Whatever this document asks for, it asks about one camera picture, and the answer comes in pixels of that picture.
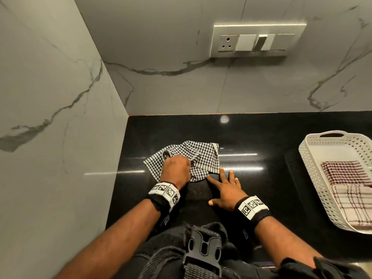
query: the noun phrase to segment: tray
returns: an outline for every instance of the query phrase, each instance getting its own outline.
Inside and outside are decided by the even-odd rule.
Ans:
[[[347,222],[333,197],[331,185],[321,167],[321,162],[324,161],[359,161],[372,179],[372,140],[358,133],[327,131],[306,135],[298,150],[333,224],[344,230],[372,234],[372,230],[357,230]]]

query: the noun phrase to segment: kitchen towel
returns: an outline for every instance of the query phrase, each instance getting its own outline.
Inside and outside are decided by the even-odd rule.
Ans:
[[[331,186],[336,203],[356,229],[372,227],[372,188],[356,185]]]
[[[185,141],[180,145],[167,146],[144,161],[157,182],[166,158],[183,155],[191,162],[190,182],[203,180],[209,172],[219,173],[218,144]]]
[[[358,161],[326,161],[321,166],[331,185],[372,186],[372,180]]]

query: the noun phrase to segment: forearm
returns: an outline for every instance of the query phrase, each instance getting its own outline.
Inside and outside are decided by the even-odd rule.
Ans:
[[[276,266],[290,257],[315,268],[314,256],[322,257],[272,216],[261,220],[254,232]]]
[[[55,279],[111,278],[146,240],[160,218],[145,199],[77,254]]]

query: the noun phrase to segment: countertop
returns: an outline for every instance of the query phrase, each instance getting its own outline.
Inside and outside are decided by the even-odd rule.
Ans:
[[[298,152],[307,134],[329,130],[372,137],[372,112],[130,116],[106,227],[140,202],[156,183],[143,164],[147,157],[186,140],[215,142],[220,145],[220,163],[226,173],[233,169],[248,195],[260,197],[281,223],[323,256],[371,261],[372,235],[332,224]],[[181,193],[182,206],[172,226],[221,221],[245,261],[269,264],[262,247],[250,247],[226,220],[226,212],[208,205],[216,191],[206,180],[189,183]]]

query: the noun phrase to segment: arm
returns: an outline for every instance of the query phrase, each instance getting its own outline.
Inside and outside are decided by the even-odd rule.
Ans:
[[[183,156],[167,158],[160,179],[181,190],[190,180],[190,161]],[[151,200],[141,201],[68,262],[55,279],[111,278],[146,240],[159,218]]]
[[[227,180],[224,169],[220,168],[220,178],[221,182],[218,182],[210,176],[207,177],[208,181],[218,188],[221,195],[220,199],[210,200],[209,205],[216,205],[232,212],[238,201],[248,195],[241,189],[240,182],[238,178],[234,178],[232,170]],[[272,216],[261,220],[254,233],[276,266],[279,266],[286,257],[290,257],[315,268],[314,256],[322,257]]]

